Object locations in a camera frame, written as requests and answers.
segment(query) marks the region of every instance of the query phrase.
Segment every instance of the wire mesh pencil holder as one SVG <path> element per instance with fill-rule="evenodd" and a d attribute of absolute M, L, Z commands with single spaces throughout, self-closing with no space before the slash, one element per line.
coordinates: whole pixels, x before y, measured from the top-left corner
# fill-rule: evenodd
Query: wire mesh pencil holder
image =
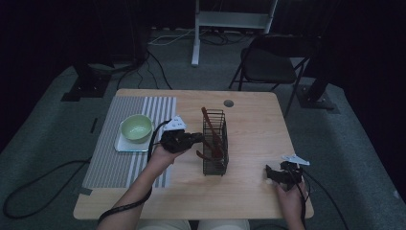
<path fill-rule="evenodd" d="M 223 110 L 207 109 L 210 124 L 203 117 L 203 173 L 205 175 L 223 175 L 229 162 L 227 124 Z"/>

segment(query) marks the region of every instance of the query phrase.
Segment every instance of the striped mat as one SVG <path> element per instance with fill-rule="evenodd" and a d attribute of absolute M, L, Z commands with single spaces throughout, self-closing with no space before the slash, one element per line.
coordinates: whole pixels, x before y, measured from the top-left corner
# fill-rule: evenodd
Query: striped mat
<path fill-rule="evenodd" d="M 128 188 L 147 163 L 145 151 L 116 151 L 115 141 L 120 135 L 120 123 L 133 114 L 147 115 L 155 127 L 175 116 L 176 98 L 173 97 L 114 97 L 108 109 L 89 169 L 82 187 Z M 157 133 L 157 142 L 162 135 Z M 155 188 L 167 187 L 170 180 L 170 167 L 160 175 Z"/>

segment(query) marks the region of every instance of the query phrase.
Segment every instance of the white stand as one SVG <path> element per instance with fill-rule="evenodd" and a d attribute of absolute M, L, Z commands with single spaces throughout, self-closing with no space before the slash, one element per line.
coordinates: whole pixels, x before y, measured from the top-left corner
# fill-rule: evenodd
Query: white stand
<path fill-rule="evenodd" d="M 274 19 L 275 8 L 277 7 L 277 4 L 278 0 L 272 1 L 271 9 L 268 14 L 226 11 L 200 11 L 199 0 L 196 0 L 192 66 L 196 67 L 199 64 L 200 26 L 263 29 L 263 32 L 265 34 L 268 34 L 271 28 L 272 20 Z"/>

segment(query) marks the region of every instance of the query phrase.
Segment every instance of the black cable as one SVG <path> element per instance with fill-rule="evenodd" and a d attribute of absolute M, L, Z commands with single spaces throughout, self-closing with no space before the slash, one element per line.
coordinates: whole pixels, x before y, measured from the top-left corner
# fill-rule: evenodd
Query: black cable
<path fill-rule="evenodd" d="M 307 198 L 305 199 L 305 201 L 307 202 L 307 200 L 311 194 L 311 184 L 310 184 L 310 181 L 306 177 L 304 177 L 304 180 L 305 180 L 305 184 L 307 185 L 307 192 L 308 192 Z"/>
<path fill-rule="evenodd" d="M 225 34 L 220 34 L 218 32 L 212 32 L 214 35 L 216 35 L 217 37 L 219 37 L 221 39 L 220 42 L 213 42 L 210 41 L 208 39 L 204 39 L 201 38 L 201 42 L 204 44 L 208 44 L 208 45 L 216 45 L 216 46 L 224 46 L 224 45 L 233 45 L 233 44 L 237 44 L 237 43 L 242 43 L 242 42 L 246 42 L 251 38 L 251 35 L 248 36 L 248 39 L 243 40 L 245 37 L 247 37 L 247 35 L 243 35 L 241 38 L 237 39 L 237 40 L 231 40 L 227 35 Z"/>
<path fill-rule="evenodd" d="M 154 145 L 156 134 L 158 133 L 159 128 L 161 126 L 167 124 L 167 123 L 169 123 L 169 121 L 164 121 L 157 128 L 155 128 L 155 130 L 153 131 L 151 139 L 149 141 L 149 145 L 148 145 L 147 163 L 149 162 L 149 160 L 151 158 L 152 148 L 153 148 L 153 145 Z M 112 209 L 109 209 L 109 210 L 105 211 L 99 217 L 98 224 L 100 224 L 108 216 L 111 216 L 111 215 L 114 215 L 114 214 L 117 214 L 117 213 L 120 213 L 120 212 L 123 212 L 123 211 L 133 209 L 133 208 L 136 208 L 136 207 L 140 206 L 141 204 L 145 203 L 149 199 L 149 197 L 151 196 L 151 193 L 152 193 L 152 187 L 149 189 L 148 193 L 142 199 L 140 199 L 140 200 L 138 200 L 136 202 L 130 203 L 130 204 L 115 207 L 115 208 L 112 208 Z"/>
<path fill-rule="evenodd" d="M 163 75 L 163 78 L 164 78 L 164 80 L 165 80 L 165 83 L 167 84 L 167 86 L 169 87 L 169 89 L 172 89 L 172 87 L 170 87 L 170 84 L 168 83 L 167 76 L 165 76 L 165 71 L 164 71 L 164 68 L 163 68 L 162 65 L 161 65 L 161 62 L 159 62 L 159 60 L 158 60 L 149 50 L 147 50 L 147 52 L 148 52 L 148 53 L 156 60 L 156 62 L 159 64 L 159 67 L 161 68 L 162 75 Z"/>
<path fill-rule="evenodd" d="M 305 202 L 306 202 L 306 198 L 305 198 L 304 192 L 302 191 L 301 187 L 299 186 L 298 181 L 296 181 L 296 178 L 293 175 L 293 172 L 290 169 L 290 166 L 287 166 L 287 170 L 289 171 L 289 174 L 292 177 L 293 182 L 295 183 L 296 187 L 299 189 L 299 192 L 301 193 L 301 203 L 302 203 L 301 220 L 302 220 L 302 224 L 304 225 L 304 229 L 306 229 L 306 227 L 305 227 Z"/>
<path fill-rule="evenodd" d="M 343 214 L 341 213 L 340 209 L 338 208 L 337 204 L 335 203 L 334 199 L 331 197 L 331 195 L 328 193 L 327 189 L 322 186 L 322 184 L 317 181 L 312 175 L 310 175 L 308 172 L 304 171 L 304 173 L 310 177 L 317 185 L 320 186 L 320 188 L 326 193 L 328 198 L 331 200 L 331 203 L 334 205 L 335 209 L 337 210 L 338 215 L 340 216 L 341 221 L 343 221 L 343 224 L 347 230 L 349 230 L 349 227 L 347 226 L 346 220 L 344 219 Z"/>
<path fill-rule="evenodd" d="M 139 89 L 140 88 L 140 85 L 141 85 L 141 83 L 143 82 L 143 80 L 144 80 L 144 77 L 140 74 L 140 72 L 139 71 L 137 71 L 137 74 L 138 74 L 138 76 L 140 76 L 140 82 L 138 82 L 138 85 L 137 85 L 137 88 Z"/>
<path fill-rule="evenodd" d="M 14 190 L 11 194 L 9 194 L 9 196 L 7 196 L 6 201 L 3 204 L 3 214 L 4 216 L 6 216 L 9 219 L 25 219 L 28 217 L 31 217 L 35 214 L 38 214 L 39 212 L 41 212 L 42 210 L 44 210 L 46 207 L 48 207 L 56 198 L 57 196 L 60 195 L 60 193 L 62 192 L 62 190 L 65 189 L 65 187 L 69 184 L 69 182 L 71 182 L 71 180 L 75 177 L 75 175 L 81 170 L 81 168 L 83 168 L 86 164 L 89 164 L 90 162 L 90 158 L 86 159 L 86 160 L 74 160 L 74 161 L 70 161 L 67 163 L 64 163 L 62 165 L 59 165 L 55 168 L 53 168 L 52 170 L 50 170 L 49 172 L 46 172 L 45 174 L 41 175 L 40 177 L 38 177 L 37 179 L 34 179 L 20 187 L 18 187 L 16 190 Z M 45 176 L 53 173 L 54 171 L 63 168 L 67 165 L 71 165 L 71 164 L 77 164 L 77 163 L 81 163 L 81 165 L 75 170 L 75 172 L 71 175 L 71 177 L 65 182 L 65 184 L 63 184 L 63 186 L 56 192 L 56 194 L 54 194 L 54 196 L 48 201 L 46 202 L 42 207 L 40 207 L 39 209 L 29 213 L 29 214 L 25 214 L 25 215 L 13 215 L 10 213 L 9 211 L 9 202 L 11 201 L 11 199 L 13 197 L 15 197 L 17 194 L 19 194 L 22 190 L 32 186 L 34 183 L 36 183 L 37 181 L 39 181 L 40 179 L 44 178 Z"/>
<path fill-rule="evenodd" d="M 115 68 L 112 70 L 103 70 L 103 69 L 98 69 L 98 68 L 95 68 L 95 67 L 92 67 L 89 65 L 89 67 L 92 69 L 92 71 L 98 72 L 100 74 L 105 74 L 105 75 L 114 75 L 114 74 L 121 73 L 123 71 L 133 70 L 133 69 L 136 69 L 137 66 L 138 65 L 134 63 L 134 64 L 129 64 L 129 65 L 123 66 L 121 68 Z"/>
<path fill-rule="evenodd" d="M 119 78 L 119 82 L 117 82 L 116 90 L 120 89 L 120 82 L 122 82 L 123 78 L 132 71 L 134 71 L 134 69 L 129 69 L 125 73 L 122 74 L 122 76 Z"/>
<path fill-rule="evenodd" d="M 159 89 L 158 82 L 156 81 L 155 75 L 149 70 L 149 61 L 147 60 L 147 71 L 152 75 L 153 80 L 155 81 L 156 89 Z"/>

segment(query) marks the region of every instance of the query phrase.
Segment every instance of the white plate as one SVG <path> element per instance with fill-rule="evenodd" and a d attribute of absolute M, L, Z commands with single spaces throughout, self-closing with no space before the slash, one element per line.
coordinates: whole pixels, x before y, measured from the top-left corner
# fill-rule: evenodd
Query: white plate
<path fill-rule="evenodd" d="M 153 133 L 153 124 L 152 124 L 152 131 L 149 134 L 149 137 L 144 143 L 136 144 L 131 142 L 130 140 L 126 139 L 122 135 L 122 123 L 119 125 L 119 130 L 117 132 L 116 141 L 114 142 L 114 149 L 116 151 L 148 151 L 149 141 L 151 139 Z"/>

